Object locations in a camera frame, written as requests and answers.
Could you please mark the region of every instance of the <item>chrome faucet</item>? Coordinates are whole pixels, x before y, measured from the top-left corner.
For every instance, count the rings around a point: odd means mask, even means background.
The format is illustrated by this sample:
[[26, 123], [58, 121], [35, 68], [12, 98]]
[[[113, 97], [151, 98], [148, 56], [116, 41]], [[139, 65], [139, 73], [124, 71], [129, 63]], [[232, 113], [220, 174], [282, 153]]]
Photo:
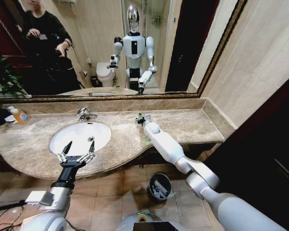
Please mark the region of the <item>chrome faucet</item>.
[[83, 107], [78, 112], [77, 115], [79, 116], [79, 122], [82, 122], [85, 119], [96, 119], [98, 117], [97, 114], [91, 113], [87, 108]]

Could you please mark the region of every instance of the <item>humanoid robot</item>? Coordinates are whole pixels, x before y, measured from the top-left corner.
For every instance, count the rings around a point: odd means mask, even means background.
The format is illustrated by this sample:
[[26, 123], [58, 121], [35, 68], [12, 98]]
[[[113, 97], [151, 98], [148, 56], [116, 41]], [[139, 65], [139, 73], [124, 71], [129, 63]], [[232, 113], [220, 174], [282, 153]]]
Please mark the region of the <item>humanoid robot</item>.
[[[120, 37], [115, 38], [115, 53], [111, 56], [110, 65], [107, 68], [118, 68], [120, 53], [123, 48], [126, 55], [126, 76], [130, 89], [137, 90], [139, 94], [143, 94], [145, 85], [150, 81], [152, 75], [158, 71], [158, 67], [154, 65], [154, 40], [152, 37], [147, 37], [145, 40], [138, 32], [139, 13], [137, 7], [129, 6], [127, 19], [130, 25], [130, 32], [123, 39]], [[149, 69], [143, 72], [141, 60], [145, 50], [149, 60]]]
[[[206, 200], [220, 224], [227, 231], [285, 231], [266, 215], [244, 200], [229, 194], [218, 193], [214, 189], [219, 178], [202, 162], [185, 156], [182, 146], [158, 124], [151, 121], [150, 114], [139, 117], [138, 123], [161, 156], [176, 168], [188, 174], [186, 183], [196, 197]], [[69, 209], [70, 195], [74, 189], [76, 172], [94, 158], [94, 141], [84, 156], [67, 156], [72, 145], [70, 142], [58, 154], [63, 170], [49, 192], [33, 191], [27, 198], [28, 204], [44, 205], [45, 212], [35, 216], [21, 231], [65, 231], [66, 214]], [[124, 218], [116, 231], [168, 230], [187, 231], [181, 224], [162, 221], [149, 213], [131, 214]]]

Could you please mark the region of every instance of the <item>door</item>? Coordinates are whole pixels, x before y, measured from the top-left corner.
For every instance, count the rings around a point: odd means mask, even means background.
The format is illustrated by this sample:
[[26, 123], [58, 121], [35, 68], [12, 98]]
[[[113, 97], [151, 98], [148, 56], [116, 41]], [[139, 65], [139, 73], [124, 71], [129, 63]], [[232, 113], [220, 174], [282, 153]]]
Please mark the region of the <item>door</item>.
[[7, 58], [15, 73], [22, 76], [20, 83], [29, 94], [35, 94], [33, 66], [16, 25], [23, 23], [24, 11], [17, 0], [0, 1], [0, 56]]
[[187, 90], [218, 3], [182, 1], [165, 91]]
[[206, 161], [233, 193], [289, 231], [289, 80]]

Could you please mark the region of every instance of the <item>vanity countertop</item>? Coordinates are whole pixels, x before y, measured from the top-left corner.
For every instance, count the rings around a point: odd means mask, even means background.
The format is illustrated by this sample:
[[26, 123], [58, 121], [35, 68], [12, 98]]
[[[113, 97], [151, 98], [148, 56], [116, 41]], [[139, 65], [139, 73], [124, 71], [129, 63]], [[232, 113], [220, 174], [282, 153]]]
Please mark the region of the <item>vanity countertop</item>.
[[[95, 122], [111, 128], [109, 143], [78, 171], [77, 177], [97, 176], [126, 164], [152, 144], [137, 124], [138, 111], [102, 112]], [[224, 137], [201, 109], [144, 111], [152, 121], [180, 144], [219, 143]], [[27, 124], [0, 127], [0, 154], [16, 170], [27, 175], [57, 179], [62, 167], [49, 148], [51, 137], [61, 128], [78, 123], [75, 114], [31, 115]]]
[[69, 92], [65, 92], [59, 95], [72, 95], [72, 96], [88, 96], [89, 93], [93, 93], [95, 95], [137, 95], [138, 91], [131, 90], [127, 88], [111, 88], [111, 87], [103, 87], [103, 88], [85, 88], [80, 90], [73, 90]]

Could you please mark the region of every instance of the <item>black trash bin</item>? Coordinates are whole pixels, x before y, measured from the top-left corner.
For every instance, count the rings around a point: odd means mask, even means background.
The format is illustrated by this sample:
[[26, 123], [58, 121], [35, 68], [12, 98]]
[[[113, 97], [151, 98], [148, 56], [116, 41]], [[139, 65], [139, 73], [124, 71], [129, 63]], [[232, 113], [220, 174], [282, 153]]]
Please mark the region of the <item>black trash bin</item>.
[[151, 178], [147, 187], [147, 193], [150, 200], [156, 204], [167, 200], [171, 193], [171, 181], [165, 173], [157, 172]]
[[92, 86], [95, 88], [100, 88], [103, 86], [102, 83], [98, 80], [97, 76], [91, 76], [90, 80], [91, 80]]

